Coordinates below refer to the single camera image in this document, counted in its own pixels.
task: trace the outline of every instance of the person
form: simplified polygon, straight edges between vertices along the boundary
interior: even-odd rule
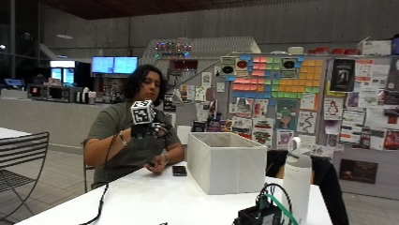
[[[170,137],[165,140],[157,135],[145,135],[142,139],[131,138],[133,102],[151,100],[153,105],[158,106],[165,93],[162,72],[151,65],[142,65],[127,77],[126,101],[98,113],[84,140],[85,163],[96,168],[92,188],[98,188],[143,167],[153,173],[161,173],[167,164],[183,160],[185,150],[173,127],[169,127]],[[157,120],[170,124],[163,112],[154,111]]]

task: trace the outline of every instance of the hand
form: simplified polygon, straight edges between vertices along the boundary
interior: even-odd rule
[[[153,173],[161,173],[165,170],[165,164],[166,164],[166,158],[165,155],[155,156],[151,161],[153,165],[149,165],[147,163],[143,165],[145,168],[147,168],[149,171]]]

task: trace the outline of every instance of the white storage bin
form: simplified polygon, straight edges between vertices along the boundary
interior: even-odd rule
[[[207,194],[258,192],[266,163],[263,144],[229,132],[189,134],[187,168]]]

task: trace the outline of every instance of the long dark hair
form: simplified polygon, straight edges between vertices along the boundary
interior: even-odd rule
[[[159,75],[159,94],[157,99],[153,102],[154,106],[158,106],[161,104],[161,101],[163,100],[165,93],[166,93],[166,80],[163,79],[163,75],[161,70],[154,67],[153,65],[141,65],[137,67],[137,69],[133,71],[133,73],[127,77],[127,81],[125,83],[125,98],[127,100],[131,100],[135,96],[135,94],[139,92],[141,85],[143,81],[146,80],[146,77],[149,73],[155,72]]]

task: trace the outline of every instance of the cell phone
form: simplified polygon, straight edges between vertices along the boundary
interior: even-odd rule
[[[187,171],[185,166],[171,166],[173,176],[187,176]]]

